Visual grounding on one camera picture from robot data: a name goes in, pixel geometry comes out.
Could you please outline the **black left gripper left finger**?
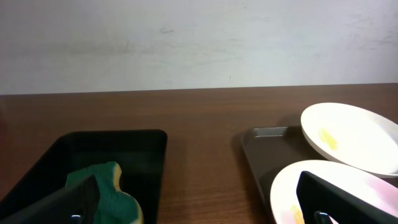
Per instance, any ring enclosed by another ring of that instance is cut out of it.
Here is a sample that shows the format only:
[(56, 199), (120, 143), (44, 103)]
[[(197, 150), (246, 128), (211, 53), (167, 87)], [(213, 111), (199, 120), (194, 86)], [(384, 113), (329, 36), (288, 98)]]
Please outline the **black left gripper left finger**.
[(79, 223), (92, 224), (100, 200), (95, 176), (42, 198), (4, 218), (3, 224)]

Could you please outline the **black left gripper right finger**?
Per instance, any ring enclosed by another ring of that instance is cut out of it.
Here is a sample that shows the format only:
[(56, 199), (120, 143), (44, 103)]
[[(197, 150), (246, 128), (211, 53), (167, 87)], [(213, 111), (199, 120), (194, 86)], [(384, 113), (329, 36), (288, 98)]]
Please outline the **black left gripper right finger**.
[(306, 224), (394, 224), (397, 217), (349, 194), (317, 175), (303, 171), (296, 194)]

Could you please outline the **green and yellow sponge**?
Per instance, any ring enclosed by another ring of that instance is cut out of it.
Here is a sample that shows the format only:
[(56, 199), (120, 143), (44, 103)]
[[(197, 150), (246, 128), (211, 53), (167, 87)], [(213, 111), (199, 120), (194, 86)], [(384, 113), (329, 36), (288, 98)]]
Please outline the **green and yellow sponge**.
[(142, 224), (144, 215), (138, 201), (120, 188), (121, 174), (117, 162), (95, 164), (68, 174), (65, 186), (71, 187), (94, 176), (99, 188), (94, 224)]

